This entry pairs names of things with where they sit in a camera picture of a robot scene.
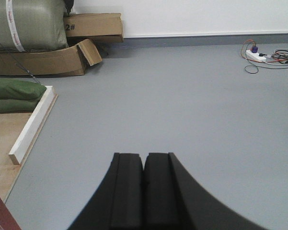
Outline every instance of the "plywood platform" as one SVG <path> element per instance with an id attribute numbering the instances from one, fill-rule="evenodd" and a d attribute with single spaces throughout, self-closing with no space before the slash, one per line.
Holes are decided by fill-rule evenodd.
<path id="1" fill-rule="evenodd" d="M 0 198 L 3 201 L 7 199 L 16 182 L 21 168 L 57 98 L 52 87 L 48 87 L 47 90 L 51 90 L 53 93 L 48 93 L 46 100 L 41 99 L 33 113 L 0 114 Z M 48 104 L 42 111 L 40 108 L 43 107 L 46 101 L 48 101 Z M 9 154 L 12 150 L 22 155 L 23 160 L 19 164 L 13 163 L 10 158 Z"/>

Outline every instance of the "white wooden plank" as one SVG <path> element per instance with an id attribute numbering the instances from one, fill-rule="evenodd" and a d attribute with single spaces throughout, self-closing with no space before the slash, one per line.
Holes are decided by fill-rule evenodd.
<path id="1" fill-rule="evenodd" d="M 31 147 L 37 138 L 37 132 L 41 124 L 45 121 L 44 118 L 47 116 L 48 109 L 51 107 L 53 100 L 56 99 L 57 95 L 55 94 L 53 86 L 46 87 L 47 89 L 43 97 L 37 104 L 31 117 L 24 126 L 9 153 L 9 157 L 14 164 L 20 164 L 23 161 L 27 151 L 31 150 Z"/>

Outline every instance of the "black wire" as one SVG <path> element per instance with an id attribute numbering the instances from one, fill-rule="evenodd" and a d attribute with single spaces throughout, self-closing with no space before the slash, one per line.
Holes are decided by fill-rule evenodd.
<path id="1" fill-rule="evenodd" d="M 288 50 L 277 49 L 275 50 L 275 53 L 272 54 L 272 58 L 275 60 L 283 59 L 283 61 L 279 61 L 279 63 L 288 64 Z"/>
<path id="2" fill-rule="evenodd" d="M 256 64 L 254 64 L 254 63 L 253 63 L 254 61 L 251 61 L 251 60 L 249 60 L 249 59 L 247 58 L 247 52 L 246 52 L 248 46 L 249 46 L 251 43 L 253 43 L 253 42 L 249 42 L 249 43 L 247 44 L 246 49 L 245 49 L 245 57 L 246 57 L 246 60 L 250 63 L 250 65 L 244 67 L 244 70 L 245 70 L 247 73 L 256 74 L 256 73 L 259 72 L 259 68 L 264 68 L 264 69 L 288 69 L 288 67 L 272 68 L 272 67 L 258 66 L 258 65 L 256 65 Z M 278 52 L 278 51 L 288 52 L 288 50 L 276 50 L 274 54 L 276 54 L 276 52 Z M 254 71 L 254 72 L 251 72 L 251 71 L 247 70 L 247 69 L 249 69 L 249 68 L 255 68 L 255 71 Z"/>
<path id="3" fill-rule="evenodd" d="M 28 69 L 26 69 L 26 68 L 14 57 L 14 55 L 12 55 L 11 52 L 10 52 L 8 49 L 6 49 L 6 48 L 1 44 L 1 42 L 0 42 L 0 46 L 16 61 L 15 65 L 16 65 L 18 68 L 22 69 L 24 72 L 26 72 L 27 74 L 29 74 L 36 83 L 38 83 L 38 84 L 41 85 L 40 81 L 39 81 Z"/>
<path id="4" fill-rule="evenodd" d="M 258 66 L 254 63 L 251 62 L 251 60 L 247 60 L 251 65 L 248 65 L 248 66 L 245 66 L 244 67 L 244 70 L 247 72 L 247 73 L 251 73 L 251 74 L 256 74 L 259 72 L 259 68 L 264 68 L 264 69 L 288 69 L 288 67 L 280 67 L 280 68 L 271 68 L 271 67 L 265 67 L 265 66 Z M 256 72 L 250 72 L 247 70 L 247 68 L 249 67 L 254 67 L 256 68 Z"/>

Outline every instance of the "cable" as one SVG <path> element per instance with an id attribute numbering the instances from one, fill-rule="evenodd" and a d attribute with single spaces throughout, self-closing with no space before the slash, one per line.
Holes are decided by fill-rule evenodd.
<path id="1" fill-rule="evenodd" d="M 268 58 L 271 58 L 271 61 L 264 61 L 264 62 L 260 62 L 260 61 L 256 61 L 253 59 L 250 59 L 247 57 L 247 50 L 248 47 L 250 45 L 253 45 L 253 47 L 250 50 L 253 50 L 255 48 L 255 50 L 257 50 L 257 46 L 256 46 L 256 42 L 252 39 L 248 39 L 246 40 L 241 48 L 241 57 L 246 59 L 250 65 L 247 65 L 244 67 L 244 70 L 247 73 L 250 74 L 256 74 L 259 72 L 259 68 L 264 68 L 264 69 L 288 69 L 288 49 L 276 49 L 274 50 L 274 53 L 272 55 L 266 55 L 266 54 L 259 54 L 259 56 L 263 57 L 263 56 L 267 56 Z M 268 65 L 273 65 L 273 66 L 286 66 L 283 68 L 271 68 L 271 67 L 265 67 L 265 66 L 258 66 L 254 63 L 264 63 L 264 64 L 268 64 Z M 249 68 L 255 68 L 255 71 L 249 71 Z"/>
<path id="2" fill-rule="evenodd" d="M 12 55 L 12 53 L 11 53 L 8 49 L 6 49 L 6 48 L 1 44 L 1 42 L 0 42 L 0 46 L 16 61 L 15 65 L 16 65 L 18 68 L 22 69 L 24 72 L 26 72 L 27 74 L 29 74 L 37 84 L 40 84 L 40 85 L 41 85 L 40 81 L 39 81 L 28 69 L 26 69 L 26 68 L 14 57 L 14 55 Z"/>

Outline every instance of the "gray floor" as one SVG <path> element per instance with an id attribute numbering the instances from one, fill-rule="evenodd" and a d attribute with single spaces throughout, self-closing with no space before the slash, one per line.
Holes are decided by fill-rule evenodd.
<path id="1" fill-rule="evenodd" d="M 115 49 L 84 76 L 41 78 L 59 98 L 7 201 L 23 230 L 65 230 L 114 152 L 170 151 L 227 206 L 288 230 L 288 69 L 248 74 L 240 48 Z"/>

